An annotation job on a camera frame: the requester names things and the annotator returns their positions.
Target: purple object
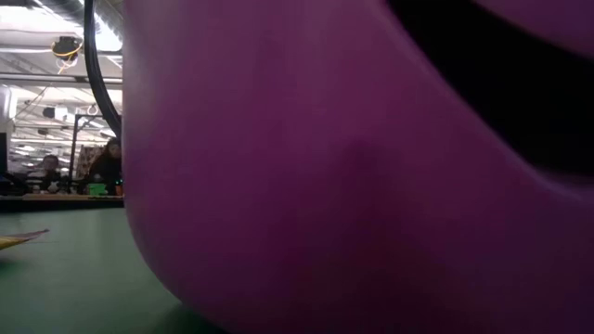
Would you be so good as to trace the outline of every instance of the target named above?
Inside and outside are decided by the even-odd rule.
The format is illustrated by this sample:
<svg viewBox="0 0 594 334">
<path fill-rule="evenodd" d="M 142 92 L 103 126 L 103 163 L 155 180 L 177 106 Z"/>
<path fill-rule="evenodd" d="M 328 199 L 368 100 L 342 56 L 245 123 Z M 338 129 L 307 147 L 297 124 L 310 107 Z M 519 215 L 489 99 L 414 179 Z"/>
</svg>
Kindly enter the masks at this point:
<svg viewBox="0 0 594 334">
<path fill-rule="evenodd" d="M 382 1 L 125 5 L 128 217 L 196 312 L 233 333 L 594 332 L 593 187 L 524 162 Z"/>
</svg>

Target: green object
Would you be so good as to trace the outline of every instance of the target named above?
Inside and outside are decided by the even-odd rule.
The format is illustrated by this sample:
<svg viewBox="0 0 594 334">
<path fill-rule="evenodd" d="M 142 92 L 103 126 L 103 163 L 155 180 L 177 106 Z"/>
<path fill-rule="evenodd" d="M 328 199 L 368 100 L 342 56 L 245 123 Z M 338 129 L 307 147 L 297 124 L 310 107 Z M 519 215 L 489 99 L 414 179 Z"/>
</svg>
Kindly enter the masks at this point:
<svg viewBox="0 0 594 334">
<path fill-rule="evenodd" d="M 105 190 L 105 184 L 89 184 L 89 195 L 103 196 L 106 193 L 107 190 Z"/>
<path fill-rule="evenodd" d="M 0 251 L 1 333 L 225 333 L 150 272 L 123 209 L 0 214 L 0 235 L 45 228 Z"/>
</svg>

